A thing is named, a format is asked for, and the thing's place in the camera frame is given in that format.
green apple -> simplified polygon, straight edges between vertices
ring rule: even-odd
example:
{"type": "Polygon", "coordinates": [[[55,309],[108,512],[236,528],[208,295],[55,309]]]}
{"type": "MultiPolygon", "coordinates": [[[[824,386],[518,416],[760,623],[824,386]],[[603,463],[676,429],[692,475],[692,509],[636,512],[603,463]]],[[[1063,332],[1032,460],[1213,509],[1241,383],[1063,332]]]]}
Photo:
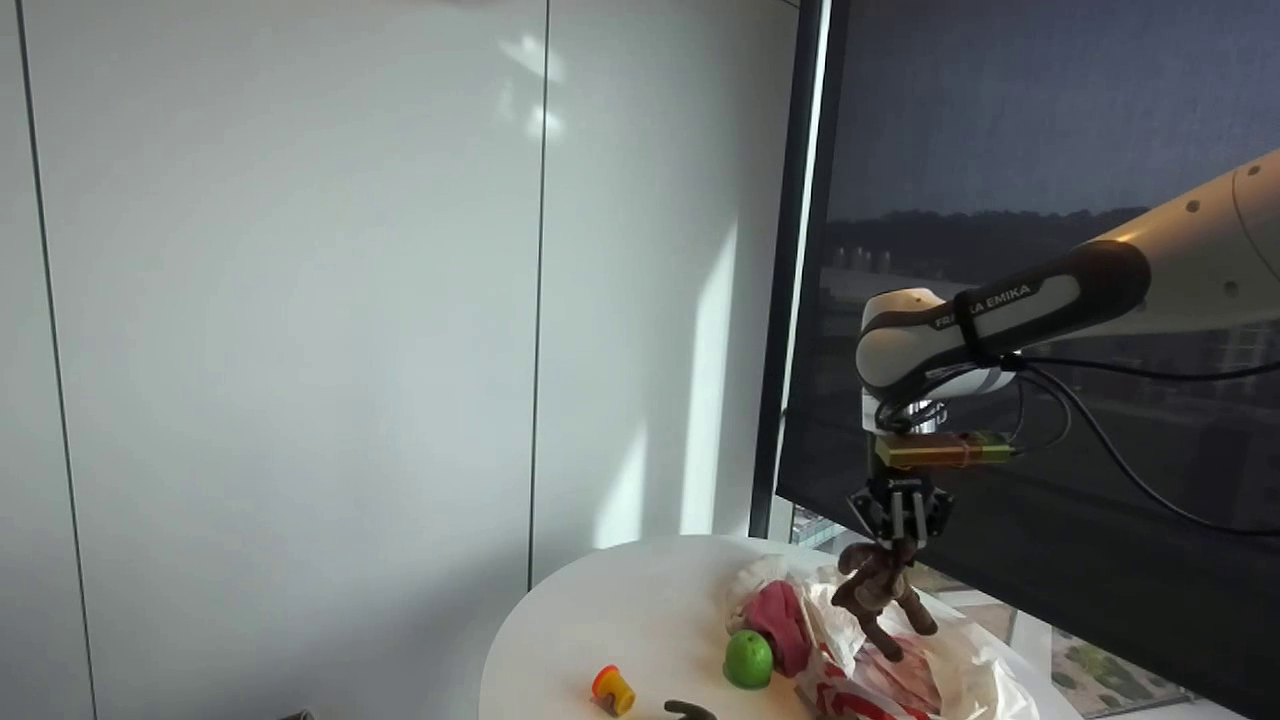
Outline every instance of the green apple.
{"type": "Polygon", "coordinates": [[[772,643],[751,627],[735,627],[725,648],[725,674],[735,688],[763,688],[772,678],[772,643]]]}

white round table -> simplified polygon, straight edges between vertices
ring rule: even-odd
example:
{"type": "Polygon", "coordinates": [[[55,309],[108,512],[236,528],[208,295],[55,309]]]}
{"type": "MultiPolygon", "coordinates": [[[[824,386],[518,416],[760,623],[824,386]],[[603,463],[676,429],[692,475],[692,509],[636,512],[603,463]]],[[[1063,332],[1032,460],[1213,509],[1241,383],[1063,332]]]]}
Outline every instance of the white round table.
{"type": "MultiPolygon", "coordinates": [[[[806,720],[797,688],[772,678],[760,693],[720,674],[730,578],[763,557],[830,564],[830,557],[720,535],[638,541],[585,557],[537,582],[502,619],[481,678],[481,720],[603,720],[589,683],[614,663],[636,688],[633,720],[673,720],[662,699],[692,699],[720,720],[806,720]]],[[[992,651],[1037,694],[1048,720],[1073,704],[1006,643],[992,651]]]]}

white wall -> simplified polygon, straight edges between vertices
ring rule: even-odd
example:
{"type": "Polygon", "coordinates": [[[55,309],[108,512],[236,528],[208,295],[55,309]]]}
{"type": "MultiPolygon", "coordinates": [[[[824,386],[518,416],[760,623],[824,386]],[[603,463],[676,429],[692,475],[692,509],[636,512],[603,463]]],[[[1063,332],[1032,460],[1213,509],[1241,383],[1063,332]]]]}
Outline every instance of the white wall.
{"type": "Polygon", "coordinates": [[[0,4],[0,715],[86,715],[16,11],[0,4]]]}
{"type": "Polygon", "coordinates": [[[742,530],[793,30],[785,0],[557,4],[537,575],[742,530]]]}
{"type": "Polygon", "coordinates": [[[29,4],[98,715],[475,715],[539,0],[29,4]]]}
{"type": "MultiPolygon", "coordinates": [[[[468,720],[528,564],[742,528],[793,25],[785,0],[29,4],[105,720],[468,720]]],[[[52,715],[78,715],[41,304],[18,332],[52,715]]]]}

sky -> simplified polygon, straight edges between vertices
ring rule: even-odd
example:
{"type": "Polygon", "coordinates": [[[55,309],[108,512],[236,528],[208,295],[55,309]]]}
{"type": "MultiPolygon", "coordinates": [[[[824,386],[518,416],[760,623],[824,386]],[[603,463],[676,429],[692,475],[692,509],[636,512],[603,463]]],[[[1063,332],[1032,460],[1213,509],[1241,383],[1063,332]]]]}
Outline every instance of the sky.
{"type": "Polygon", "coordinates": [[[830,214],[1147,209],[1280,148],[1280,0],[848,0],[830,214]]]}

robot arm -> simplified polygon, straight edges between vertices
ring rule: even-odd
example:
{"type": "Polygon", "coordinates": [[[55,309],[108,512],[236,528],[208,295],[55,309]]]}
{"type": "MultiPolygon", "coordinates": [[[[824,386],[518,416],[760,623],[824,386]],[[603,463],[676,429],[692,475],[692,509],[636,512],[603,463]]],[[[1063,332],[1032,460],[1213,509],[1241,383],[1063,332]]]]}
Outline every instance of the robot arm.
{"type": "Polygon", "coordinates": [[[854,371],[872,399],[1000,383],[970,371],[1058,336],[1203,332],[1280,316],[1280,150],[1241,165],[1074,252],[940,298],[868,298],[854,371]]]}

